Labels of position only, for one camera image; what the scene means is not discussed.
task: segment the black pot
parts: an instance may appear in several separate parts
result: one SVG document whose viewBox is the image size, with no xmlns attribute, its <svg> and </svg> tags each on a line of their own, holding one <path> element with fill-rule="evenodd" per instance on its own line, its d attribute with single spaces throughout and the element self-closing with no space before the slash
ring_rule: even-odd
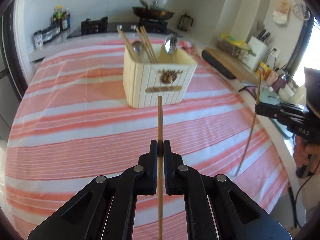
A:
<svg viewBox="0 0 320 240">
<path fill-rule="evenodd" d="M 167 21 L 174 15 L 173 12 L 158 10 L 158 9 L 147 9 L 145 7 L 132 7 L 133 13 L 143 19 L 151 19 L 158 21 Z"/>
</svg>

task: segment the utensil holder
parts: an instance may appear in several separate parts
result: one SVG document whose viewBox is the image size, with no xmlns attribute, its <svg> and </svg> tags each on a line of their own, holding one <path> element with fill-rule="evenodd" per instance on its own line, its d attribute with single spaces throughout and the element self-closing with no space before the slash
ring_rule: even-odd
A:
<svg viewBox="0 0 320 240">
<path fill-rule="evenodd" d="M 133 108 L 157 106 L 158 96 L 163 96 L 163 105 L 181 102 L 197 67 L 197 62 L 182 49 L 168 55 L 163 45 L 152 47 L 158 64 L 151 64 L 145 52 L 138 63 L 127 48 L 124 51 L 123 85 L 128 104 Z"/>
</svg>

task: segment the knife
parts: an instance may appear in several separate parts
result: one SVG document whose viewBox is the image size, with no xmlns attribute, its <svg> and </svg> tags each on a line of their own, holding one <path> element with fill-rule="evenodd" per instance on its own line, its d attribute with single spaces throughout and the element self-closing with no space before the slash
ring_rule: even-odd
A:
<svg viewBox="0 0 320 240">
<path fill-rule="evenodd" d="M 261 37 L 266 33 L 266 31 L 267 31 L 266 29 L 263 29 L 263 30 L 258 34 L 257 39 L 260 40 Z"/>
<path fill-rule="evenodd" d="M 271 33 L 267 33 L 262 38 L 260 38 L 260 41 L 264 42 L 270 35 L 271 35 Z"/>
</svg>

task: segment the striped tablecloth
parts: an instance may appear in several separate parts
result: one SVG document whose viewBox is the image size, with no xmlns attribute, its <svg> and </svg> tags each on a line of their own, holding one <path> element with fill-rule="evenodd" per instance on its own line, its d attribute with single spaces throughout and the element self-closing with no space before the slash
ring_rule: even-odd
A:
<svg viewBox="0 0 320 240">
<path fill-rule="evenodd" d="M 157 107 L 127 104 L 123 60 L 122 41 L 106 41 L 47 57 L 36 72 L 12 126 L 5 167 L 10 220 L 23 238 L 95 176 L 136 165 L 157 138 Z M 234 177 L 252 111 L 196 60 L 183 101 L 164 106 L 164 139 L 185 164 L 205 175 L 226 174 L 270 212 L 288 182 L 276 149 L 257 123 Z M 157 239 L 156 195 L 139 196 L 133 239 Z M 181 196 L 164 195 L 164 239 L 187 239 Z"/>
</svg>

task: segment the white countertop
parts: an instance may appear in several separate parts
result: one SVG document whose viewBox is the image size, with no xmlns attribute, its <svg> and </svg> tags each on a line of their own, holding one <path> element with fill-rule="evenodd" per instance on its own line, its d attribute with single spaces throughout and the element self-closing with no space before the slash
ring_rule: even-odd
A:
<svg viewBox="0 0 320 240">
<path fill-rule="evenodd" d="M 67 39 L 67 36 L 72 32 L 72 30 L 65 31 L 62 33 L 59 37 L 57 37 L 54 41 L 49 42 L 44 45 L 42 49 L 36 49 L 29 53 L 29 61 L 35 61 L 41 58 L 44 58 L 49 55 L 54 55 L 58 52 L 64 51 L 66 49 L 74 48 L 76 46 L 81 46 L 85 44 L 86 46 L 90 45 L 91 43 L 97 43 L 99 41 L 106 41 L 106 40 L 114 40 L 114 39 L 120 39 L 120 35 L 118 33 L 99 33 L 99 34 L 93 34 L 93 35 L 85 35 L 80 37 L 75 37 L 71 39 Z M 136 33 L 126 33 L 126 36 L 129 39 L 138 39 Z M 150 37 L 161 37 L 164 38 L 166 35 L 163 34 L 150 34 Z M 197 52 L 199 55 L 201 55 L 202 50 L 206 47 L 204 44 L 199 44 L 195 42 Z M 232 85 L 232 87 L 235 89 L 235 91 L 238 91 L 239 89 L 243 88 L 245 85 L 239 82 L 238 80 L 228 80 L 224 78 L 228 83 Z M 252 111 L 254 111 L 255 106 L 255 99 L 247 92 L 242 91 L 239 93 L 240 96 L 243 98 L 244 102 L 250 107 Z M 289 181 L 293 190 L 294 195 L 296 195 L 300 185 L 298 178 L 295 174 L 296 171 L 296 165 L 294 163 L 294 160 L 292 158 L 293 155 L 293 142 L 291 139 L 285 138 L 276 128 L 276 126 L 273 124 L 273 122 L 263 116 L 257 116 L 257 119 L 259 122 L 263 125 L 264 129 L 270 136 L 274 146 L 276 147 L 276 150 L 278 151 L 279 157 L 287 171 Z M 305 209 L 302 205 L 302 198 L 301 194 L 298 198 L 297 202 L 297 214 L 298 219 L 300 223 L 305 223 Z"/>
<path fill-rule="evenodd" d="M 99 41 L 107 41 L 107 40 L 116 40 L 120 39 L 121 36 L 118 33 L 97 33 L 92 35 L 84 35 L 79 37 L 74 37 L 67 39 L 69 34 L 74 30 L 66 30 L 61 33 L 57 38 L 53 41 L 48 42 L 41 49 L 34 49 L 28 54 L 29 62 L 33 62 L 44 57 L 54 55 L 58 52 L 64 51 L 66 49 L 71 49 L 77 46 L 81 46 L 85 44 L 89 46 L 90 44 L 97 43 Z M 129 32 L 125 33 L 127 38 L 129 39 L 139 39 L 137 33 Z M 151 38 L 165 38 L 167 35 L 165 34 L 149 34 Z"/>
</svg>

